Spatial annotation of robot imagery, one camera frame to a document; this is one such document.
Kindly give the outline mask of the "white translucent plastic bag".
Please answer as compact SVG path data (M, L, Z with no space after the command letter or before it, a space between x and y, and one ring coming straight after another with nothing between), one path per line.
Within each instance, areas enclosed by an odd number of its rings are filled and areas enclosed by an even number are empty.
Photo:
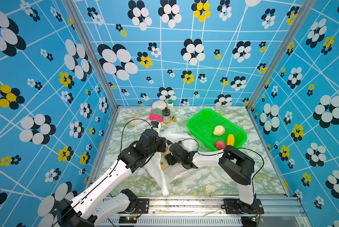
M144 169L161 188L160 195L168 196L170 195L170 183L187 172L178 162L179 158L176 158L170 152L170 147L178 143L181 148L191 152L197 150L198 145L177 123L168 126L160 133L160 137L166 139L165 152L163 154L160 152L155 153L153 158L144 166Z

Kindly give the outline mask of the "green plastic basket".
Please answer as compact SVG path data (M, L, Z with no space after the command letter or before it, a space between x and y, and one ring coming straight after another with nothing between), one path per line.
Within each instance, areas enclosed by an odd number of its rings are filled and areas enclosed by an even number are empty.
M217 126L223 126L225 132L217 136L214 130ZM240 148L247 141L248 136L246 132L226 119L212 109L203 109L190 117L187 121L187 128L193 136L202 142L211 151L216 151L215 143L217 141L226 142L228 135L234 135L234 147Z

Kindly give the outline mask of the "red textured fruit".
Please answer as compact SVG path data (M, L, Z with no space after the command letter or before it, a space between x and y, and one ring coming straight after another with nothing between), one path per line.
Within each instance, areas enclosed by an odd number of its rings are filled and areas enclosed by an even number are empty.
M224 141L215 142L215 148L217 150L223 150L223 149L225 149L225 147L226 147L226 145L225 145Z

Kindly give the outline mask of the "pale round fruit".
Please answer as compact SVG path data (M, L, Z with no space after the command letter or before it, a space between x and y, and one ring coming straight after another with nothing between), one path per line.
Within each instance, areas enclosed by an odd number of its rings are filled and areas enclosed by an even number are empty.
M213 135L222 136L225 133L225 128L222 125L218 125L214 128Z

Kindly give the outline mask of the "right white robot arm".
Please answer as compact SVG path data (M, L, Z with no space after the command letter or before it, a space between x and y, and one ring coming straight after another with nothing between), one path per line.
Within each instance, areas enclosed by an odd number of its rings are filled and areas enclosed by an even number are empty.
M199 153L187 151L180 143L174 143L169 147L169 153L165 155L165 159L168 165L179 163L185 169L221 167L238 184L241 205L250 206L255 200L253 187L255 162L250 156L232 145L226 145L224 149L214 152Z

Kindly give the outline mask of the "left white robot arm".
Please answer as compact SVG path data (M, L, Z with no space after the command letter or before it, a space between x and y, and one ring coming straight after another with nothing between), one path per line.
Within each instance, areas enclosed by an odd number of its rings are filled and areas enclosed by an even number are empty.
M113 165L91 186L71 200L61 200L53 225L96 227L117 213L133 211L137 196L129 189L108 201L104 199L123 180L144 167L156 152L165 152L166 139L159 136L159 131L158 128L146 129L138 141L121 151Z

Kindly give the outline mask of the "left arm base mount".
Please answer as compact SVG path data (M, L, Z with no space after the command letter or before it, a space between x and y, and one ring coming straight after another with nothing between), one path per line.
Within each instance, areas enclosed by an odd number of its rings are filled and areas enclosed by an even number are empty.
M136 205L128 211L121 211L119 214L148 214L149 212L150 199L148 198L139 198L136 201Z

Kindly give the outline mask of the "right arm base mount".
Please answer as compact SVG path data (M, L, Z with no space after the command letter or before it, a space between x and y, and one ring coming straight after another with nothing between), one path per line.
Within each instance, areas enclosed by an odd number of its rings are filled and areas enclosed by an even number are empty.
M224 199L221 208L226 214L264 214L264 208L260 199L255 199L251 205L240 201L240 199Z

